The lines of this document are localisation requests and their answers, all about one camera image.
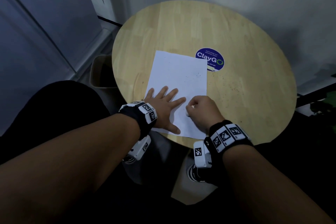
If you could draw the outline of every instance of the eraser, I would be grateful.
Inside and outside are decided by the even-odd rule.
[[[187,110],[185,111],[185,114],[186,114],[188,117],[190,117],[189,114],[188,114],[188,112],[187,112]]]

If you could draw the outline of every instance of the sheet of paper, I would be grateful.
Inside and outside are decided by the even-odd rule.
[[[181,130],[179,136],[201,140],[206,136],[186,115],[186,105],[194,96],[207,94],[207,66],[205,59],[162,51],[155,53],[146,94],[150,88],[154,88],[154,96],[156,96],[163,86],[168,86],[168,92],[178,88],[178,93],[172,101],[181,97],[187,98],[187,101],[175,108],[170,115],[172,124]],[[152,130],[174,135],[160,128]]]

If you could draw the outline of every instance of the left hand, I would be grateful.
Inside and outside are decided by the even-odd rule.
[[[175,108],[178,107],[180,104],[184,103],[186,101],[186,98],[179,98],[173,102],[170,102],[170,100],[173,99],[173,97],[178,93],[178,89],[174,89],[171,92],[169,92],[167,95],[165,93],[168,90],[168,86],[164,86],[162,90],[156,95],[156,97],[153,98],[154,89],[151,88],[147,96],[145,97],[144,101],[145,103],[149,103],[151,106],[153,106],[156,110],[157,114],[157,120],[155,123],[155,128],[164,128],[174,134],[179,135],[181,131],[179,128],[175,125],[173,125],[170,122],[170,112]]]

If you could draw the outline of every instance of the round wooden table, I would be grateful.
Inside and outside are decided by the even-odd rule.
[[[219,5],[167,1],[129,18],[112,51],[121,94],[128,103],[145,97],[156,50],[195,57],[201,48],[215,49],[225,60],[221,70],[207,72],[207,95],[223,116],[239,124],[254,145],[275,139],[288,125],[296,105],[291,67],[261,28]],[[189,148],[196,141],[164,135]]]

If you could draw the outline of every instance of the wristband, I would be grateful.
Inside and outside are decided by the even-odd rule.
[[[239,145],[251,145],[251,139],[237,124],[223,120],[209,129],[209,137],[204,139],[210,154],[223,154],[227,149]]]
[[[158,118],[154,107],[144,101],[134,101],[132,103],[122,105],[119,113],[129,116],[137,121],[140,127],[139,140],[148,135]]]

